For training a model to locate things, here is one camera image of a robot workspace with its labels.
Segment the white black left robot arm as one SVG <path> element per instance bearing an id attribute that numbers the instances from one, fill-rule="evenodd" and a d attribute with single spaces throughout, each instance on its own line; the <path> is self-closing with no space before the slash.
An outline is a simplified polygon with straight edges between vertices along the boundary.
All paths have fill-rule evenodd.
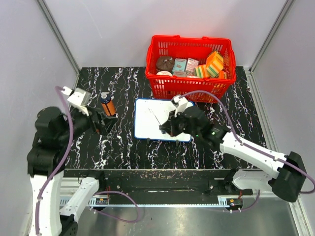
<path id="1" fill-rule="evenodd" d="M 79 218 L 93 194 L 106 190 L 103 171 L 87 170 L 74 195 L 60 207 L 64 162 L 73 140 L 88 130 L 105 136 L 118 120 L 97 108 L 87 111 L 88 116 L 75 110 L 65 118 L 58 107 L 47 107 L 37 114 L 36 133 L 27 155 L 33 198 L 31 236 L 75 236 Z"/>

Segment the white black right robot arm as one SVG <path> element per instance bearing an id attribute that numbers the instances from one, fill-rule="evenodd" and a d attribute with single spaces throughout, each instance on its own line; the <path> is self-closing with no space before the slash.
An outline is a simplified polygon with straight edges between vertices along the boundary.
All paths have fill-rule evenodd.
<path id="1" fill-rule="evenodd" d="M 290 152 L 286 155 L 249 142 L 230 129 L 210 122 L 197 107 L 188 107 L 178 113 L 169 112 L 168 119 L 159 129 L 172 137 L 190 134 L 214 150 L 236 156 L 259 168 L 257 171 L 233 171 L 233 176 L 224 182 L 224 190 L 230 195 L 241 189 L 265 190 L 293 203 L 302 192 L 306 169 L 299 154 Z"/>

